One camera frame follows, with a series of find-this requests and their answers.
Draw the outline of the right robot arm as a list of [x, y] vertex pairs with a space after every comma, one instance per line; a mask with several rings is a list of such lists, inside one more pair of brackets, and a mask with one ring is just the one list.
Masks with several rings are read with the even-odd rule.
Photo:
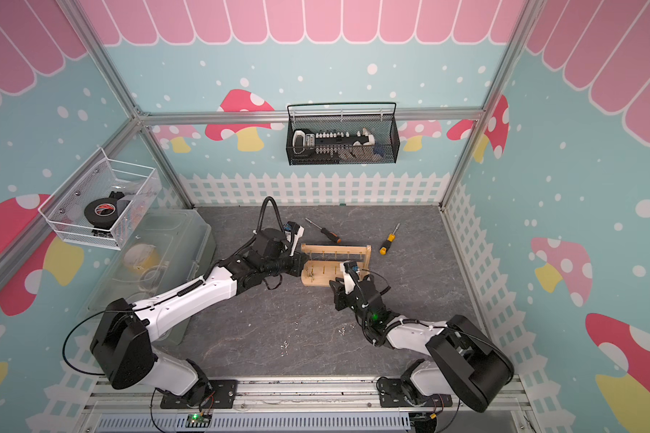
[[377, 389], [395, 404], [424, 406], [458, 400], [485, 411], [515, 376], [510, 359], [468, 318], [442, 321], [408, 318], [390, 310], [374, 280], [349, 271], [330, 282], [335, 309], [354, 313], [364, 339], [375, 347], [423, 356], [399, 378], [380, 378]]

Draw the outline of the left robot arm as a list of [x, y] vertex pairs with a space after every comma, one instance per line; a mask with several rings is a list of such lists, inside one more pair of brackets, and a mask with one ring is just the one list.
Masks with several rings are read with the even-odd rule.
[[308, 259], [297, 247], [304, 228], [294, 221], [276, 228], [258, 224], [234, 254], [202, 276], [155, 297], [129, 303], [116, 299], [103, 310], [90, 352], [115, 390], [134, 385], [155, 388], [188, 406], [202, 406], [214, 389], [200, 366], [153, 347], [170, 329], [195, 314], [269, 277], [298, 277]]

